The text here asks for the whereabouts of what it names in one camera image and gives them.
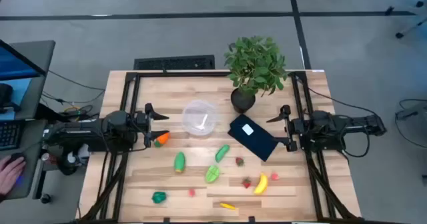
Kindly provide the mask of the orange toy carrot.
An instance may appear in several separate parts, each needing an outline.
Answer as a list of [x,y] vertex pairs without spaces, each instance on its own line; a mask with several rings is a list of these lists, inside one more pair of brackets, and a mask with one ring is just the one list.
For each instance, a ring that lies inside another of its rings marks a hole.
[[167,141],[169,140],[169,136],[170,133],[165,133],[163,135],[160,135],[159,137],[157,137],[154,141],[154,146],[155,147],[162,147],[163,145],[165,145],[167,143]]

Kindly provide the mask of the green toy bell pepper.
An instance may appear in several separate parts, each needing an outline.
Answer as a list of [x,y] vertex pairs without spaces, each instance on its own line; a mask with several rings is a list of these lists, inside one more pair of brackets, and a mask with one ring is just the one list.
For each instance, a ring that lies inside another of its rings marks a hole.
[[166,192],[163,191],[156,191],[153,193],[151,200],[155,203],[155,204],[159,204],[164,202],[167,199],[167,195]]

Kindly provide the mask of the clear plastic tupperware bowl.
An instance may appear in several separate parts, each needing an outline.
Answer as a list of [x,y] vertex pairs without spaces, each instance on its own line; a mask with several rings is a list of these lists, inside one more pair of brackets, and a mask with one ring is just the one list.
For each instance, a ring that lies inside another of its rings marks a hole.
[[181,125],[183,130],[191,135],[210,135],[218,120],[218,112],[215,105],[203,100],[190,101],[182,112]]

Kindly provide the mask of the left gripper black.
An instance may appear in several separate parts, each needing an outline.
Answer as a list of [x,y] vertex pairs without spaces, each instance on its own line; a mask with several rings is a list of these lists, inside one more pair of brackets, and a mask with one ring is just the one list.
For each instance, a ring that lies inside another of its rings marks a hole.
[[169,117],[159,113],[153,113],[153,106],[151,103],[146,103],[144,111],[136,111],[133,115],[133,123],[135,128],[143,134],[143,144],[145,147],[151,147],[151,138],[155,139],[169,139],[169,131],[152,131],[151,132],[151,118],[153,120],[166,120]]

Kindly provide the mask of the green toy cucumber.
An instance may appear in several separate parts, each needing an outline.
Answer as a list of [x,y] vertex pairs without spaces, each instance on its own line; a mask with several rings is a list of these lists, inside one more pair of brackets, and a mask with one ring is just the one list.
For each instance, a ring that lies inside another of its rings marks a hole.
[[216,156],[215,156],[216,162],[219,163],[224,158],[224,156],[228,153],[229,150],[230,150],[229,145],[223,145],[216,153]]

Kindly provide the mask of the red soda can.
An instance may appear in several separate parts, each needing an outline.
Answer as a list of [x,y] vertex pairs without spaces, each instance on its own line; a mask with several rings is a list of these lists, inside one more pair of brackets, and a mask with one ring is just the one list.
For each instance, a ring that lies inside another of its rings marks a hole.
[[41,160],[45,163],[48,163],[50,165],[56,165],[57,164],[57,158],[51,153],[44,153],[41,156]]

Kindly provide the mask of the green leafy artificial plant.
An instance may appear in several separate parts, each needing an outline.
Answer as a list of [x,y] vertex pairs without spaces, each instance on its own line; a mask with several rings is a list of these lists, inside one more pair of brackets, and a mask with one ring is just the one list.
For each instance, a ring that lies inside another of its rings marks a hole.
[[273,94],[284,88],[285,56],[271,37],[239,37],[224,54],[229,79],[244,95]]

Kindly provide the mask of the yellow toy banana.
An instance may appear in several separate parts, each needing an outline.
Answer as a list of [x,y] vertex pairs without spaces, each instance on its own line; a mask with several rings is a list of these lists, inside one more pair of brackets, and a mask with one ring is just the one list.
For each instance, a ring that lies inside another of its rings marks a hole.
[[261,195],[266,190],[267,186],[268,186],[268,176],[265,175],[264,173],[261,173],[260,181],[256,186],[256,188],[254,189],[254,194]]

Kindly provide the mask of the black aluminium table frame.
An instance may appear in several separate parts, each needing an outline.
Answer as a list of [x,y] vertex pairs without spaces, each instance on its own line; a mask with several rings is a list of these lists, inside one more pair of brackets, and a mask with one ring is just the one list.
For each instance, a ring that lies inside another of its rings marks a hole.
[[[170,138],[163,147],[144,150],[143,141],[137,142],[136,151],[127,161],[120,206],[115,207],[115,196],[111,195],[105,211],[91,224],[147,223],[165,218],[171,222],[234,222],[249,217],[259,222],[316,220],[318,213],[303,151],[289,153],[278,145],[264,162],[228,135],[230,123],[236,118],[230,101],[232,89],[228,76],[214,70],[141,71],[137,77],[128,71],[112,71],[101,114],[122,108],[141,110],[151,103],[157,112],[169,117],[154,122],[153,128],[169,130]],[[208,136],[190,135],[181,125],[183,109],[196,99],[217,108],[217,124]],[[229,145],[230,150],[217,163],[215,156],[223,145]],[[182,173],[173,168],[179,152],[185,155]],[[236,165],[236,157],[244,160],[243,166]],[[220,176],[207,183],[205,174],[211,165],[219,167]],[[261,195],[255,195],[261,173],[268,176],[268,186]],[[273,181],[272,173],[277,173],[279,179]],[[252,183],[246,189],[242,181],[248,177]],[[189,196],[190,189],[195,190],[194,197]],[[151,198],[156,191],[166,192],[167,199],[155,204]],[[237,209],[223,208],[220,203]]]

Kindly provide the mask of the black floor vent grille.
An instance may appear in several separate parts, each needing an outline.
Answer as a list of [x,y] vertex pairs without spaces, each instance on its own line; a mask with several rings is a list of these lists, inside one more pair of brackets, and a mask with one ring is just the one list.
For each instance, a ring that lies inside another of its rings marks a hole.
[[134,70],[195,70],[215,69],[213,55],[191,55],[179,57],[152,57],[135,59]]

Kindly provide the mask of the black bulky floor object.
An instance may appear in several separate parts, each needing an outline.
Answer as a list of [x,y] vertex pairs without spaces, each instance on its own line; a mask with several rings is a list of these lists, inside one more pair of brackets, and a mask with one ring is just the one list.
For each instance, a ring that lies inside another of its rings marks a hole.
[[[76,156],[76,162],[69,164],[67,162],[67,154],[73,152]],[[64,175],[74,174],[80,167],[86,168],[90,157],[89,146],[82,144],[78,146],[64,147],[61,156],[58,159],[57,166],[60,172]]]

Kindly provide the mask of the computer monitor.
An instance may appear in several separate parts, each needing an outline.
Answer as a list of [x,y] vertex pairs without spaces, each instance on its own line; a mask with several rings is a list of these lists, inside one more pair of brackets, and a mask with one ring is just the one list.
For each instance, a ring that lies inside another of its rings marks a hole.
[[44,70],[0,39],[0,83],[12,86],[11,100],[19,107],[16,111],[8,109],[6,113],[0,114],[0,121],[15,119],[17,113],[23,110],[21,104],[30,82],[42,76],[46,76]]

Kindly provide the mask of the green toy corn cob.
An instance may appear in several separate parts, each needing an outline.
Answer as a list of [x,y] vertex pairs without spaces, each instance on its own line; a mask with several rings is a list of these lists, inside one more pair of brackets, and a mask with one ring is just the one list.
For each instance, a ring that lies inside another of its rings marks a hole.
[[185,155],[183,152],[179,152],[175,156],[173,168],[176,173],[182,173],[185,169]]

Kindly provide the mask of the lime green toy starfruit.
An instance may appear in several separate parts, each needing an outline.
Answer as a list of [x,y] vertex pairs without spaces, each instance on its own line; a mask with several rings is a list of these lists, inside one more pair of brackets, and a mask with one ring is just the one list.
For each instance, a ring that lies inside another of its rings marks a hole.
[[220,176],[220,169],[217,165],[211,165],[205,174],[205,181],[207,183],[213,183]]

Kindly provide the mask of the black plant pot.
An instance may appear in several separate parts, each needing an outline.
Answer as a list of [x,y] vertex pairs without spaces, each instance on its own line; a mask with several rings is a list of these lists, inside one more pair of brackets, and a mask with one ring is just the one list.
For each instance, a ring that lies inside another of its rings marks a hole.
[[242,93],[238,88],[234,89],[231,94],[231,102],[237,113],[243,114],[248,111],[256,102],[256,96]]

